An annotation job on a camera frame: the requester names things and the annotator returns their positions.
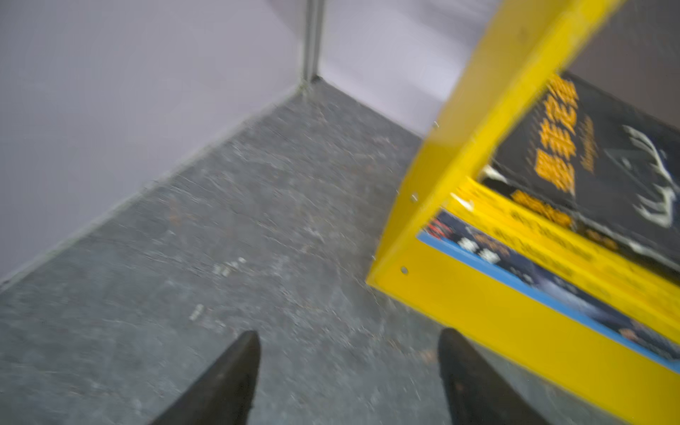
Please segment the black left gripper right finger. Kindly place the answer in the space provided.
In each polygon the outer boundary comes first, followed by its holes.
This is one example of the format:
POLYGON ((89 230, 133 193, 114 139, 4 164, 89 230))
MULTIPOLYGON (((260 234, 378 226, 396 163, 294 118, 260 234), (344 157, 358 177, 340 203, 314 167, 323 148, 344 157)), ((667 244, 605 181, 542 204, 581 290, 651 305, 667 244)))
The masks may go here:
POLYGON ((547 423, 458 330, 442 329, 437 359, 452 423, 547 423))

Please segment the yellow cartoon book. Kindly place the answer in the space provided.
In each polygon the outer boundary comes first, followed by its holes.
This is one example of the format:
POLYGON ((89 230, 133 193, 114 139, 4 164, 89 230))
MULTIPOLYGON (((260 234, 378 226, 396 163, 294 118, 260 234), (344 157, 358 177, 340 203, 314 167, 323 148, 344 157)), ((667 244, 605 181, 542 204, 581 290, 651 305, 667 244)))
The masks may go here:
POLYGON ((471 179, 443 207, 579 289, 679 341, 679 288, 471 179))

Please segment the black book yellow title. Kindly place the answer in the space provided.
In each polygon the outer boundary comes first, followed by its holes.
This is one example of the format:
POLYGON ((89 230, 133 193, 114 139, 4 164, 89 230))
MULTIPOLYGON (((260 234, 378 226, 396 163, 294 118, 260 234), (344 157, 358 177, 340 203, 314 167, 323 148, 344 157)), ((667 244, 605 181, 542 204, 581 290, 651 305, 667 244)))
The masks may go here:
POLYGON ((679 277, 679 131, 565 73, 499 144, 482 184, 665 276, 679 277))

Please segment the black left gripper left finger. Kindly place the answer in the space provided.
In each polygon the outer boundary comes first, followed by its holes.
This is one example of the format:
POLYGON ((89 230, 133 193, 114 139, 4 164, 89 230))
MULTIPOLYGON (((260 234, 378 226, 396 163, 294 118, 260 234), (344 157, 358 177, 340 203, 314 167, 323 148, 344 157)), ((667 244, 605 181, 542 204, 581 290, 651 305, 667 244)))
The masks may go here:
POLYGON ((244 331, 180 398, 152 422, 246 424, 261 360, 257 331, 244 331))

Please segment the purple old man book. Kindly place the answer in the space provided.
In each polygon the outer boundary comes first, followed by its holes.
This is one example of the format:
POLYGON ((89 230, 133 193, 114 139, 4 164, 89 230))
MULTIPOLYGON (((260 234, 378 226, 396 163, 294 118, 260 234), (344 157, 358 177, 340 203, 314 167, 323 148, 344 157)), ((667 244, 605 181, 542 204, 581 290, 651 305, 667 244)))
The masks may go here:
POLYGON ((679 345, 498 240, 440 212, 417 239, 674 372, 679 345))

